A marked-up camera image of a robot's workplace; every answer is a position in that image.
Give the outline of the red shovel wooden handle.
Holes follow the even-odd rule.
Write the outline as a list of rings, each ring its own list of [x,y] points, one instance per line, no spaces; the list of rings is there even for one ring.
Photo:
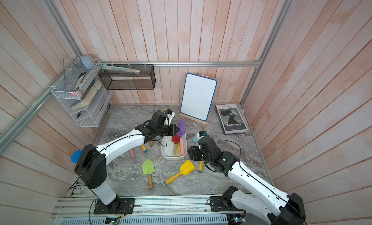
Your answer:
[[[176,155],[178,155],[178,153],[177,153],[177,143],[180,143],[180,136],[178,134],[176,134],[174,137],[172,137],[171,140],[174,143],[174,148],[173,148],[172,155],[176,156]]]

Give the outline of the white plastic storage box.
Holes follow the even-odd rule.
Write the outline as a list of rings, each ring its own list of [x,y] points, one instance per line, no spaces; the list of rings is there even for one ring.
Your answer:
[[[172,142],[172,137],[165,136],[161,140],[161,154],[166,160],[179,160],[187,155],[187,137],[186,135],[182,136],[183,139],[183,148],[181,149],[181,154],[178,153],[178,148],[175,143]]]

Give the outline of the green trowel yellow handle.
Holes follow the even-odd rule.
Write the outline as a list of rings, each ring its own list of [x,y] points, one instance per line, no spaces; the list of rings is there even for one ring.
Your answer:
[[[182,155],[180,143],[177,143],[177,153],[178,153],[178,156]]]

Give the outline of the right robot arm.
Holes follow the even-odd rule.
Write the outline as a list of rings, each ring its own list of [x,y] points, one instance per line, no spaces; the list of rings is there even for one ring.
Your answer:
[[[215,172],[235,180],[251,195],[236,187],[229,187],[220,200],[226,210],[242,210],[253,214],[269,225],[303,225],[306,213],[303,199],[296,193],[291,195],[263,180],[235,155],[221,151],[214,139],[203,136],[196,146],[188,149],[193,161],[204,161]]]

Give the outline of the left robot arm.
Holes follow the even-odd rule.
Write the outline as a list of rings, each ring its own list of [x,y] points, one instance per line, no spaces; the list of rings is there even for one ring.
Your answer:
[[[175,136],[180,129],[171,120],[171,110],[155,110],[151,119],[136,126],[128,134],[108,143],[85,146],[77,160],[75,173],[105,207],[119,207],[119,196],[107,181],[107,165],[125,152],[156,141],[157,137]]]

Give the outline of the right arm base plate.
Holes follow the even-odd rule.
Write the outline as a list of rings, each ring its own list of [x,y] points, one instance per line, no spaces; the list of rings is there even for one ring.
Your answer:
[[[211,196],[207,200],[207,204],[211,207],[211,211],[221,212],[221,211],[240,211],[244,212],[242,209],[235,207],[231,200],[223,196]]]

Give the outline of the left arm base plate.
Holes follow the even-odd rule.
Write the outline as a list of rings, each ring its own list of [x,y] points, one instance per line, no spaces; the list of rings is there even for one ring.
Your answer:
[[[109,205],[105,205],[99,199],[95,205],[94,214],[132,214],[134,204],[134,198],[116,198]]]

